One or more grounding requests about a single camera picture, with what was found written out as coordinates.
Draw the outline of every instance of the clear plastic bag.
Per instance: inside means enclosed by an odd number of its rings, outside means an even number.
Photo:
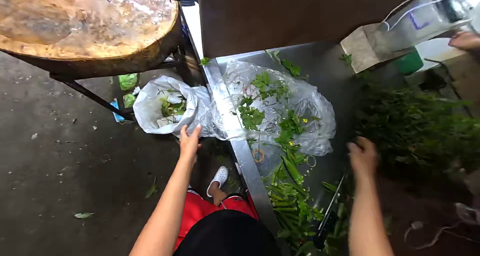
[[[158,119],[164,118],[161,111],[162,101],[159,92],[162,90],[179,91],[187,100],[186,110],[177,123],[159,126]],[[180,137],[180,130],[188,125],[187,132],[192,133],[197,124],[202,125],[202,137],[217,137],[215,124],[212,120],[211,99],[206,87],[190,87],[177,79],[166,75],[151,80],[138,94],[133,111],[140,127],[147,133],[169,134]]]
[[[251,106],[265,112],[265,119],[258,125],[259,131],[245,130],[240,138],[256,139],[276,145],[274,138],[280,133],[279,123],[293,110],[303,121],[305,131],[295,137],[295,144],[300,144],[300,152],[307,155],[324,156],[333,151],[330,139],[335,136],[335,113],[332,104],[320,93],[317,87],[279,71],[256,66],[249,62],[230,60],[227,63],[223,81],[228,87],[233,101],[232,111],[236,111],[243,96],[256,97],[259,92],[251,82],[257,74],[267,71],[271,81],[280,81],[288,86],[288,98],[277,100],[276,97],[257,98]]]

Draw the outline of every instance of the concrete floor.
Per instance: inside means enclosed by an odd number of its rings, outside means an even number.
[[[145,73],[139,86],[168,73]],[[176,138],[118,124],[110,111],[3,52],[0,80],[0,254],[128,254],[177,162]],[[113,99],[108,77],[80,83]],[[190,182],[203,195],[219,166],[234,167],[222,142],[204,145]],[[146,199],[155,177],[159,192]],[[238,184],[232,174],[227,192]],[[79,212],[95,214],[76,219]]]

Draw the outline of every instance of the person's right hand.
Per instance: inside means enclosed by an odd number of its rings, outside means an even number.
[[[184,125],[180,131],[180,158],[184,158],[193,166],[197,162],[197,149],[201,147],[198,144],[198,138],[202,131],[202,126],[198,124],[193,133],[189,136],[187,134],[188,125]]]
[[[448,45],[459,50],[480,49],[480,36],[473,32],[460,31],[452,36]]]
[[[378,166],[375,144],[364,137],[357,137],[357,144],[349,142],[350,162],[357,181],[373,178]]]

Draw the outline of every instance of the person's left hand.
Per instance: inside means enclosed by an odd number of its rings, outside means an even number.
[[[188,125],[184,125],[180,131],[180,158],[187,159],[189,165],[193,166],[197,162],[197,149],[201,147],[201,144],[198,144],[198,138],[202,126],[198,124],[191,136],[187,134],[187,127]]]

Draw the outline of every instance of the metal table leg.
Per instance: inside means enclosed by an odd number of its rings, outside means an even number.
[[[125,112],[122,112],[120,111],[119,109],[117,109],[116,107],[110,105],[110,103],[108,103],[107,101],[101,99],[98,95],[96,95],[95,93],[92,93],[90,90],[88,90],[87,88],[83,87],[82,85],[80,85],[78,82],[76,82],[75,80],[72,80],[72,81],[62,81],[59,79],[59,77],[56,77],[54,75],[50,75],[51,78],[53,78],[54,80],[57,80],[57,81],[60,81],[60,82],[63,82],[65,83],[66,85],[68,85],[69,87],[73,88],[75,91],[79,92],[79,93],[82,93],[84,94],[85,96],[87,96],[88,98],[90,98],[91,100],[99,103],[100,105],[104,106],[105,108],[109,109],[110,111],[112,112],[115,112],[117,113],[118,115],[122,116],[123,118],[125,118],[125,120],[129,120],[129,121],[133,121],[133,117],[128,114],[128,113],[125,113]]]

